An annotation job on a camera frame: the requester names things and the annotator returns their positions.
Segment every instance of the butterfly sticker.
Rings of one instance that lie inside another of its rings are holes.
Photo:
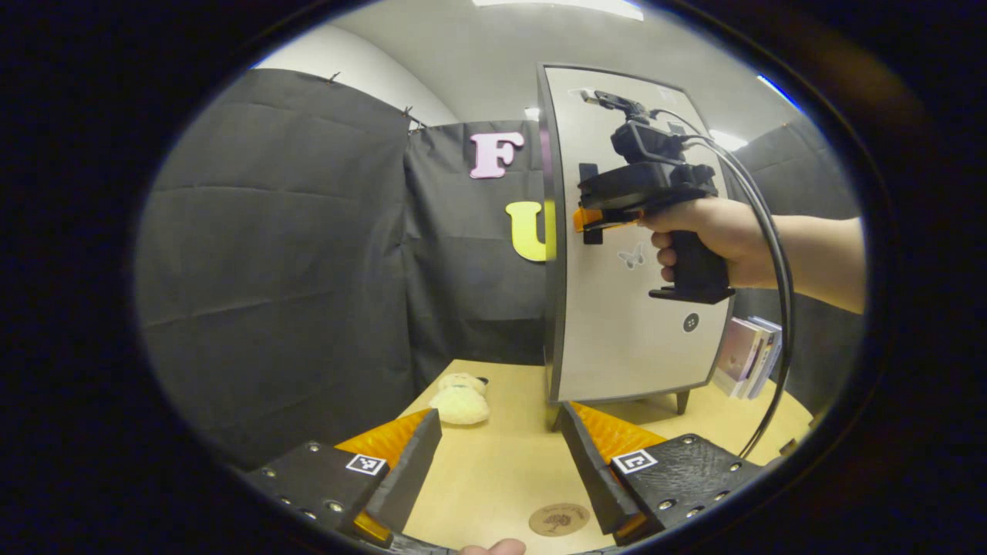
[[[633,270],[634,268],[638,266],[643,266],[645,264],[644,249],[645,249],[645,244],[639,242],[638,246],[635,247],[634,249],[634,254],[622,252],[622,253],[617,253],[617,256],[619,256],[620,259],[624,261],[624,264],[627,265],[628,270]]]

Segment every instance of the black curtain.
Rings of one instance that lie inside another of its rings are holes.
[[[524,145],[496,179],[475,180],[474,133],[521,133]],[[544,363],[545,266],[511,244],[505,207],[542,202],[533,121],[485,121],[413,133],[405,154],[409,329],[415,384],[423,389],[453,358]],[[544,213],[538,233],[544,241]]]
[[[137,312],[169,398],[232,463],[335,442],[414,399],[400,111],[247,72],[175,145],[141,222]]]
[[[754,177],[773,214],[831,219],[861,215],[849,177],[823,136],[806,118],[774,129],[734,155]],[[733,197],[746,201],[735,187]],[[742,289],[733,303],[738,318],[761,316],[781,324],[778,292]],[[818,415],[835,400],[853,368],[864,336],[864,317],[797,295],[796,350],[787,391]]]

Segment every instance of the yellow letter u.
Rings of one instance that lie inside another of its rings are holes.
[[[512,202],[504,210],[510,214],[510,242],[514,251],[531,262],[545,262],[545,243],[538,240],[537,216],[542,205],[525,200]]]

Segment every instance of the wooden table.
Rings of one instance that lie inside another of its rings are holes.
[[[469,544],[490,546],[515,537],[528,545],[532,555],[613,545],[612,536],[600,533],[595,517],[582,529],[559,537],[538,535],[528,527],[535,511],[555,503],[575,503],[592,514],[566,441],[546,425],[545,368],[455,360],[442,375],[452,372],[468,372],[490,381],[491,416],[473,426],[442,424],[442,441],[404,533],[453,549]],[[402,416],[427,408],[437,383],[436,379]],[[676,414],[673,394],[593,407],[660,436],[698,434],[737,453],[750,439],[774,392],[775,384],[769,380],[757,399],[730,399],[711,383],[692,391],[682,416]],[[811,420],[808,411],[785,393],[771,426],[748,460],[763,465],[779,456],[783,445],[808,432]]]

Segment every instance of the cabinet leg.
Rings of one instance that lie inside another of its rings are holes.
[[[675,401],[678,403],[678,414],[685,414],[685,406],[689,404],[689,389],[679,391],[675,394]]]
[[[549,405],[545,408],[545,424],[549,432],[559,431],[559,412],[562,410],[562,403]]]

